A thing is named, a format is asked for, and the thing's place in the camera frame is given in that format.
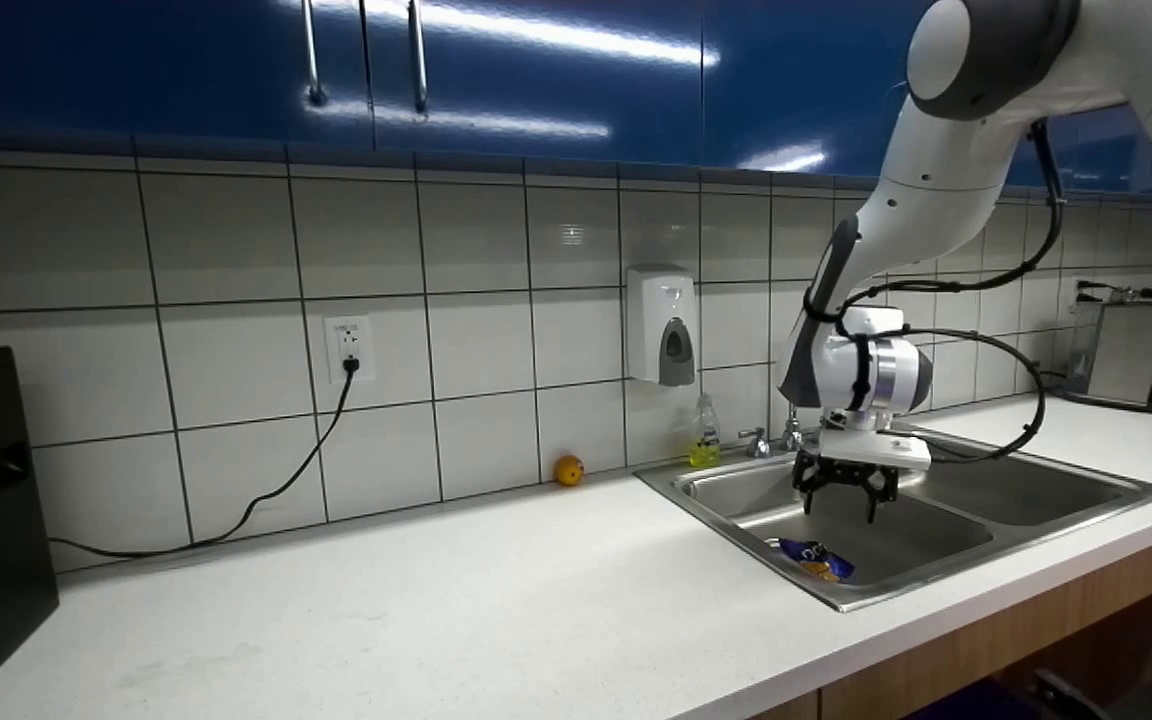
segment soap dispenser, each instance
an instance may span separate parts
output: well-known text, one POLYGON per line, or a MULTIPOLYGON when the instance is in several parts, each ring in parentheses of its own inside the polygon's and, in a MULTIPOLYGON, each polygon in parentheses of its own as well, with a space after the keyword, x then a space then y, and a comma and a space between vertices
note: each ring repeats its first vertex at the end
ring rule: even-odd
POLYGON ((697 381, 697 285, 687 272, 629 272, 624 348, 631 381, 697 381))

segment robotic arm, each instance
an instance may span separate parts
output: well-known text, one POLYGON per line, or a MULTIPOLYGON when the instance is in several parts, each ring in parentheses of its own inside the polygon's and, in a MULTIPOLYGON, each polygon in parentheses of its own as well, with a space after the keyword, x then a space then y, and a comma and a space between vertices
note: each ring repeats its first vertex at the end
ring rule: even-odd
POLYGON ((1137 0, 938 0, 909 51, 877 192, 843 220, 793 328, 782 396, 803 434, 798 486, 860 484, 879 499, 920 480, 927 445, 886 426, 913 413, 931 363, 895 308, 854 308, 888 269, 946 255, 990 222, 1009 162, 1043 115, 1131 105, 1152 136, 1152 3, 1137 0))

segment white countertop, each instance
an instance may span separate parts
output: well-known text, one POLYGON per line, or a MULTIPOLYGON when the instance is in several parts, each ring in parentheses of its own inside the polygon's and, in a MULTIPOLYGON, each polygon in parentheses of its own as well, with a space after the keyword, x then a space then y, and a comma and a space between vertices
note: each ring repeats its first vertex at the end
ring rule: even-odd
MULTIPOLYGON (((1034 450, 1152 480, 1152 417, 1054 402, 1034 450)), ((642 480, 537 486, 82 575, 0 720, 748 716, 1147 543, 1152 505, 842 617, 642 480)))

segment stainless steel sink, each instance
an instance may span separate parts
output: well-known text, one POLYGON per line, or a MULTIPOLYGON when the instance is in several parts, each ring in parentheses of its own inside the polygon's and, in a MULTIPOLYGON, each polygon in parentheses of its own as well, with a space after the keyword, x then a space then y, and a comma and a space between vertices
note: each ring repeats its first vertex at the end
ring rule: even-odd
POLYGON ((993 464, 946 458, 926 484, 909 484, 900 499, 879 505, 877 522, 867 522, 865 490, 856 486, 823 486, 811 513, 803 513, 803 497, 789 484, 789 472, 793 455, 767 455, 703 472, 644 472, 644 480, 842 611, 1152 499, 1152 484, 1034 455, 993 464), (849 578, 823 578, 789 560, 778 540, 818 540, 856 571, 849 578))

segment black cable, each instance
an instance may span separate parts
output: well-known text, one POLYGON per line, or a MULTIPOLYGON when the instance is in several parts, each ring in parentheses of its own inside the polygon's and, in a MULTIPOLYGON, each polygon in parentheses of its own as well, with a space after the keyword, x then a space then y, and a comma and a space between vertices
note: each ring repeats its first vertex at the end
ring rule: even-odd
MULTIPOLYGON (((854 334, 849 323, 843 323, 849 308, 860 303, 860 298, 873 298, 873 296, 879 296, 879 292, 990 292, 990 287, 1013 285, 1013 280, 1027 276, 1034 269, 1042 269, 1042 261, 1054 252, 1054 242, 1057 242, 1057 234, 1060 234, 1060 226, 1065 226, 1065 186, 1060 186, 1060 168, 1057 168, 1057 155, 1054 155, 1048 120, 1036 120, 1036 124, 1027 128, 1027 141, 1036 143, 1036 155, 1042 155, 1042 168, 1043 168, 1043 186, 1048 186, 1048 234, 1043 234, 1043 242, 1042 242, 1025 264, 1018 264, 1018 269, 1009 269, 1009 272, 1001 272, 1001 276, 976 280, 976 285, 960 285, 960 280, 894 280, 894 285, 873 285, 873 287, 849 296, 835 317, 829 317, 829 311, 821 311, 821 308, 811 308, 811 303, 807 303, 807 311, 811 311, 818 321, 831 321, 842 334, 854 334)), ((960 458, 946 458, 946 464, 1006 458, 1006 455, 1021 450, 1021 446, 1043 426, 1043 417, 1048 417, 1048 382, 1043 382, 1042 366, 1036 366, 1025 353, 1018 353, 1013 343, 993 338, 993 334, 982 334, 982 333, 960 333, 960 328, 909 328, 909 323, 895 328, 895 333, 865 333, 865 334, 854 334, 854 338, 879 338, 879 334, 957 334, 957 338, 974 338, 974 343, 993 343, 993 348, 1009 353, 1009 355, 1034 375, 1034 382, 1036 382, 1036 413, 1034 413, 1034 421, 1021 426, 1021 434, 1009 438, 1009 445, 1001 445, 1001 446, 993 446, 993 450, 986 450, 986 455, 960 455, 960 458)))
POLYGON ((197 547, 218 547, 224 540, 234 540, 241 528, 249 528, 252 513, 263 505, 263 499, 278 499, 285 497, 287 486, 298 486, 298 480, 304 477, 304 469, 326 450, 327 434, 338 432, 341 417, 345 417, 345 402, 349 402, 349 391, 352 391, 352 375, 362 371, 362 359, 349 355, 345 359, 345 386, 341 386, 341 401, 338 401, 338 413, 332 413, 332 422, 327 432, 309 446, 309 455, 298 464, 298 472, 272 486, 272 490, 260 490, 249 499, 245 514, 220 530, 220 534, 209 534, 209 540, 194 540, 194 543, 179 543, 179 547, 156 547, 156 550, 117 550, 117 547, 96 547, 96 543, 82 543, 82 540, 67 540, 67 534, 48 534, 48 543, 60 543, 60 547, 78 547, 78 550, 89 550, 89 555, 110 555, 110 560, 154 560, 154 555, 179 555, 179 550, 197 550, 197 547))

